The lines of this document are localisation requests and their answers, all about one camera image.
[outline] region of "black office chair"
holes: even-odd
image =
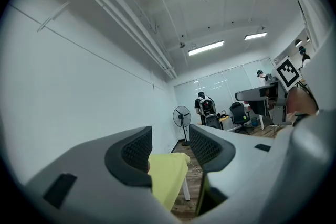
[[[243,104],[241,104],[239,102],[233,103],[232,106],[230,107],[230,110],[231,110],[231,113],[232,113],[232,117],[231,117],[232,123],[234,125],[237,125],[237,124],[241,125],[241,128],[236,129],[235,132],[239,133],[241,131],[244,131],[247,134],[249,134],[247,129],[253,129],[253,127],[247,127],[245,125],[245,123],[250,120],[250,112],[247,112],[247,114],[248,114],[248,116],[247,116],[245,114]]]

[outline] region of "fluorescent light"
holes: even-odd
[[[267,32],[264,32],[264,33],[258,33],[258,34],[253,34],[253,35],[247,35],[245,37],[245,40],[249,40],[249,39],[252,39],[252,38],[257,38],[257,37],[265,37],[267,35]]]
[[[222,82],[225,82],[225,81],[227,81],[227,79],[226,79],[226,80],[223,80],[223,81],[220,81],[220,82],[217,82],[216,84],[219,84],[219,83],[222,83]]]
[[[217,42],[217,43],[213,43],[213,44],[210,44],[210,45],[203,46],[201,48],[190,50],[188,53],[189,53],[189,56],[191,56],[191,55],[198,54],[198,53],[206,51],[206,50],[210,50],[210,49],[220,47],[223,44],[224,44],[224,41],[220,41],[220,42]]]
[[[205,87],[198,88],[198,89],[196,89],[196,90],[194,90],[194,91],[197,91],[197,90],[200,90],[200,89],[203,89],[203,88],[206,88],[206,86],[205,86]]]
[[[295,47],[298,47],[301,43],[302,43],[302,41],[300,41],[299,43],[297,43],[297,44],[295,45]]]

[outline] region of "yellow cloth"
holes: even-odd
[[[190,157],[184,153],[151,154],[148,161],[153,195],[170,211],[188,172]]]
[[[229,118],[230,116],[226,116],[225,118],[220,118],[219,121],[222,122],[222,121],[225,121]]]

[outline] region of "standing fan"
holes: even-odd
[[[185,106],[178,106],[174,110],[173,120],[178,127],[183,128],[185,142],[182,142],[182,146],[189,146],[189,141],[187,140],[184,129],[187,128],[187,126],[190,124],[191,115],[189,109]]]

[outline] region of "trash can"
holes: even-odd
[[[257,127],[258,126],[258,120],[257,117],[253,117],[251,118],[251,123],[253,127]]]

